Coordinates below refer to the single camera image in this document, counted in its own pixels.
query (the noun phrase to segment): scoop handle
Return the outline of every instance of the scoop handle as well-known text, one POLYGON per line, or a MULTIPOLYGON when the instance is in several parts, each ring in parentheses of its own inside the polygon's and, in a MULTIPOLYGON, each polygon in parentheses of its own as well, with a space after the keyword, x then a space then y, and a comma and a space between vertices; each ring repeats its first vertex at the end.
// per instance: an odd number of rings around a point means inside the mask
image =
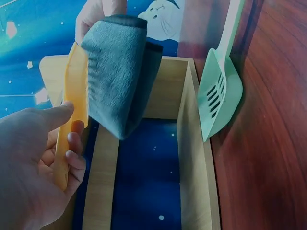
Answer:
POLYGON ((230 55, 245 0, 230 0, 226 22, 217 48, 222 57, 230 55))
POLYGON ((66 152, 69 150, 68 134, 71 131, 72 119, 59 128, 54 158, 53 183, 62 191, 67 187, 69 167, 66 161, 66 152))

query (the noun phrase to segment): wooden board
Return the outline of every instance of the wooden board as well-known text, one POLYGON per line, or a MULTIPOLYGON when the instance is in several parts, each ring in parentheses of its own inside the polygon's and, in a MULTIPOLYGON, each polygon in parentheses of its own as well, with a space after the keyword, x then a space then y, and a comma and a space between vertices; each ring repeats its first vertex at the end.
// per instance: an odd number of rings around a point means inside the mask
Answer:
POLYGON ((60 105, 62 101, 67 63, 68 55, 46 56, 39 63, 39 71, 48 91, 52 106, 60 105))
POLYGON ((220 218, 210 142, 203 143, 196 103, 198 80, 189 61, 177 119, 183 230, 219 230, 220 218))
POLYGON ((109 230, 119 140, 99 126, 86 192, 83 229, 109 230))

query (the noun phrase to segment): wooden box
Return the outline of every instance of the wooden box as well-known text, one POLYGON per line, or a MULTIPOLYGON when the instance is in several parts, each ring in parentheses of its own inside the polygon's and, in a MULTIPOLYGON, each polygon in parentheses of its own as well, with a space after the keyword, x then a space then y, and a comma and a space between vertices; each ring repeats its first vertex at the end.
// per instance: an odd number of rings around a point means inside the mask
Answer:
MULTIPOLYGON (((54 59, 64 68, 66 56, 54 59)), ((61 99, 60 68, 55 79, 40 66, 53 105, 61 99)), ((220 218, 210 142, 203 142, 196 103, 199 83, 193 59, 163 57, 144 117, 177 120, 183 230, 219 230, 220 218)), ((109 230, 119 140, 99 127, 87 187, 84 230, 109 230)), ((64 215, 44 229, 71 229, 73 200, 64 215)))

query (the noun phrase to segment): fingernail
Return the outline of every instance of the fingernail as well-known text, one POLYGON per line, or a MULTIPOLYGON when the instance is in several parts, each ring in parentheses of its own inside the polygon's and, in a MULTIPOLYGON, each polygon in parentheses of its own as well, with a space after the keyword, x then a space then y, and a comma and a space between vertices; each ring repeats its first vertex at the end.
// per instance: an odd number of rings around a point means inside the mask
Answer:
POLYGON ((78 158, 78 155, 75 152, 71 151, 71 150, 67 151, 65 153, 65 155, 66 155, 66 157, 69 157, 69 158, 78 158))
POLYGON ((73 103, 71 101, 64 101, 62 105, 73 108, 73 103))

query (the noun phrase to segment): cartoon cat illustration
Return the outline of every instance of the cartoon cat illustration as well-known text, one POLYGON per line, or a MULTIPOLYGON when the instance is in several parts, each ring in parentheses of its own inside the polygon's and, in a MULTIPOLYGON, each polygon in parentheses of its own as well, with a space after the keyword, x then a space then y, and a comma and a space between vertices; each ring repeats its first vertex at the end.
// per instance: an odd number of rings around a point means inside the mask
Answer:
POLYGON ((147 36, 158 41, 180 40, 185 0, 154 0, 139 18, 147 20, 147 36))

